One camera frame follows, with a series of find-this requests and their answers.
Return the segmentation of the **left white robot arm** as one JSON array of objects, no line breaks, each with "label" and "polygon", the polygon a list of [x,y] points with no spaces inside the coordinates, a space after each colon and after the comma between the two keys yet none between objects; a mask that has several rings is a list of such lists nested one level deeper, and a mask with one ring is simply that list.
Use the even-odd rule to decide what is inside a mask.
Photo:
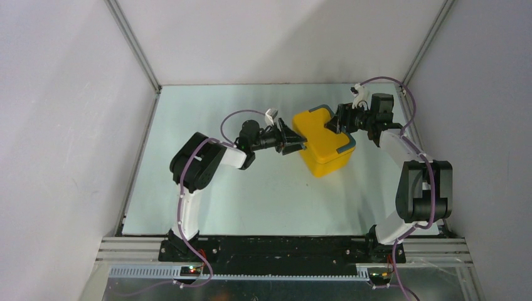
[{"label": "left white robot arm", "polygon": [[201,193],[220,166],[245,170],[254,162],[256,151],[273,148],[284,156],[303,150],[305,142],[307,139],[282,119],[265,128],[255,120],[245,121],[233,144],[194,133],[169,165],[179,189],[176,222],[168,232],[174,253],[183,261],[196,258],[198,244],[193,239],[199,234]]}]

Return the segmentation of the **yellow medicine kit box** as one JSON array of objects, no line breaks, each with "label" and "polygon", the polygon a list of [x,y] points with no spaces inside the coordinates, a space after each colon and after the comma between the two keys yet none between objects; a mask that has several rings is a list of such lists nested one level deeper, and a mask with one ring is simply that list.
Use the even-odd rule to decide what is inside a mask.
[{"label": "yellow medicine kit box", "polygon": [[320,105],[294,115],[294,130],[305,137],[305,149],[299,154],[314,177],[323,177],[347,165],[356,141],[344,132],[336,134],[326,128],[334,113],[328,105]]}]

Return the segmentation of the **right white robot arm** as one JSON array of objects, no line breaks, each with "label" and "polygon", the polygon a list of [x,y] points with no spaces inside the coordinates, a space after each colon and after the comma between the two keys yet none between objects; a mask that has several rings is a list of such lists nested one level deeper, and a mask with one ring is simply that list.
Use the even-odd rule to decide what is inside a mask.
[{"label": "right white robot arm", "polygon": [[390,254],[390,246],[401,243],[415,230],[428,230],[447,219],[453,205],[453,167],[448,161],[431,158],[394,122],[394,98],[376,93],[369,107],[341,103],[325,127],[335,134],[365,131],[370,141],[385,151],[400,167],[395,210],[366,235],[364,252],[373,262]]}]

